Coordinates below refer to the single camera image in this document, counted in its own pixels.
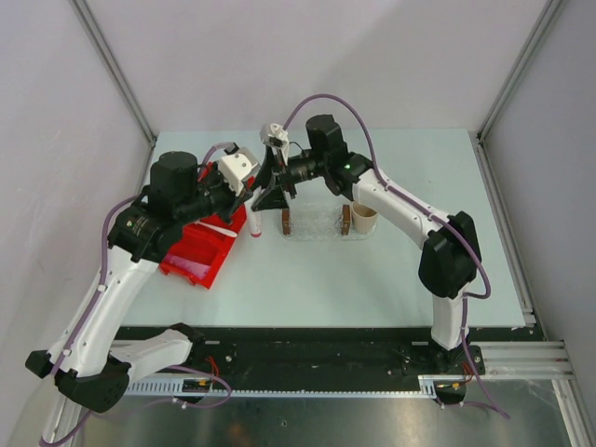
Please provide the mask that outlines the white toothpaste tube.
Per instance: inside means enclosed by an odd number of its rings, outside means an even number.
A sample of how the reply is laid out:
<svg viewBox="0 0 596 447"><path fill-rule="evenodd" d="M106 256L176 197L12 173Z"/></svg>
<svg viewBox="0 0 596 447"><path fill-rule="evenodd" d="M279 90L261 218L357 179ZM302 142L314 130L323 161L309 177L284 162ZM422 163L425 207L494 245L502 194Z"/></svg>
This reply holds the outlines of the white toothpaste tube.
<svg viewBox="0 0 596 447"><path fill-rule="evenodd" d="M262 217L259 211L254 211L251 206L246 207L247 223L252 237L260 237L262 234Z"/></svg>

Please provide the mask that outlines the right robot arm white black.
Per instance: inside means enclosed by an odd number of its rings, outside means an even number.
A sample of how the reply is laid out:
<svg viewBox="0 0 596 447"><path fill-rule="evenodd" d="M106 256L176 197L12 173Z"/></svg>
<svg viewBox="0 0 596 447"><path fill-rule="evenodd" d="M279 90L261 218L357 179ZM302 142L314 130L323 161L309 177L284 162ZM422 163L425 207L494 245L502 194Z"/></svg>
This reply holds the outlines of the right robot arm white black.
<svg viewBox="0 0 596 447"><path fill-rule="evenodd" d="M464 295L475 279L481 252L473 219L449 214L419 200L392 182L374 156L349 150L332 115L315 115L305 124L308 149L290 156L288 131L265 124L260 133L264 161L252 186L251 212L285 210L296 186L317 178L335 196L365 206L394 224L420 249L418 277L433 296L431 366L452 373L463 362L459 347L467 335Z"/></svg>

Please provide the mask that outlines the beige plastic cup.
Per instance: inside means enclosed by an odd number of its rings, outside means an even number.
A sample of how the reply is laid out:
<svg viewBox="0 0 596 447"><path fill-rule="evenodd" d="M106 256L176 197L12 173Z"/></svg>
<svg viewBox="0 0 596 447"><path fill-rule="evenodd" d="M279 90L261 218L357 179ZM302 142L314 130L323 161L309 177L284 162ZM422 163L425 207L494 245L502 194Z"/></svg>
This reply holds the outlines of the beige plastic cup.
<svg viewBox="0 0 596 447"><path fill-rule="evenodd" d="M351 203L351 218L354 230L360 234L368 234L377 223L378 213L358 202Z"/></svg>

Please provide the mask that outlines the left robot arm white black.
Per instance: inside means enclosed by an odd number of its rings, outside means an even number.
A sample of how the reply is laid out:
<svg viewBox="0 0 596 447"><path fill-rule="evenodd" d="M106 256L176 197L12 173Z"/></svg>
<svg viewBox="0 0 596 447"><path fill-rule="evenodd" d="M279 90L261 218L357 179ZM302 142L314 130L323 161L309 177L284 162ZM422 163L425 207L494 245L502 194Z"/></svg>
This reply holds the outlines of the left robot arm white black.
<svg viewBox="0 0 596 447"><path fill-rule="evenodd" d="M52 376L64 397L95 413L113 408L130 384L153 373L199 370L208 355L205 336L184 323L124 348L112 342L184 228L213 215L230 223L251 198L249 179L258 167L245 147L226 150L213 164L181 151L160 156L141 192L108 215L98 277L69 326L51 348L31 352L26 368Z"/></svg>

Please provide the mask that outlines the pink toothpaste tube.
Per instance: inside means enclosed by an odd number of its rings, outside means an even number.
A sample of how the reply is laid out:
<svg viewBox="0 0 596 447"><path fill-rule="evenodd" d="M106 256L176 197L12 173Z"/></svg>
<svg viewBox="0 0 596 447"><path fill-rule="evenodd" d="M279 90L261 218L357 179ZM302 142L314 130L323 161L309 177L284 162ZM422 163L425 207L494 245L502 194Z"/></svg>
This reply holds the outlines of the pink toothpaste tube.
<svg viewBox="0 0 596 447"><path fill-rule="evenodd" d="M192 275L199 279L203 279L210 270L210 267L206 264L190 261L175 255L167 255L164 259L164 264L179 269L185 275Z"/></svg>

